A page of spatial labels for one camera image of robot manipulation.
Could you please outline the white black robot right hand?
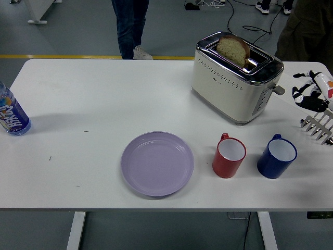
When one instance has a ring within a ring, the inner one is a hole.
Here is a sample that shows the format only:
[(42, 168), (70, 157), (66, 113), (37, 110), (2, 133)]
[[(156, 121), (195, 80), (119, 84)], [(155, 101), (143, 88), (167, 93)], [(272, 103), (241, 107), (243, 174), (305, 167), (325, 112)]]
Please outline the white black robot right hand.
[(296, 105), (301, 108), (324, 112), (327, 108), (332, 110), (332, 78), (322, 72), (297, 73), (294, 78), (310, 77), (299, 89), (292, 88), (292, 97)]

